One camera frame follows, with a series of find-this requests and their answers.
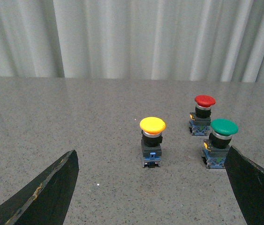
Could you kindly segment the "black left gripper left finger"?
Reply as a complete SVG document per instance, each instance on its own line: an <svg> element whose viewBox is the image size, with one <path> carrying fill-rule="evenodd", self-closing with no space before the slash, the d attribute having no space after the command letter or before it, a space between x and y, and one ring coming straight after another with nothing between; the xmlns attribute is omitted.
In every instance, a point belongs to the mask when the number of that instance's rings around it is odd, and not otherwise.
<svg viewBox="0 0 264 225"><path fill-rule="evenodd" d="M77 152L65 153L0 205L0 225L63 224L78 173Z"/></svg>

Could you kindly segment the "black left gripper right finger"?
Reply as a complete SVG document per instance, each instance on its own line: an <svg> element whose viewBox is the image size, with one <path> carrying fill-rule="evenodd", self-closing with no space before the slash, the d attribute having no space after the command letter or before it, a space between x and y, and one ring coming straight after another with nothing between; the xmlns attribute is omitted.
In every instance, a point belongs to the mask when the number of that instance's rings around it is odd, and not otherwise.
<svg viewBox="0 0 264 225"><path fill-rule="evenodd" d="M225 168L242 215L248 225L264 225L264 168L231 146Z"/></svg>

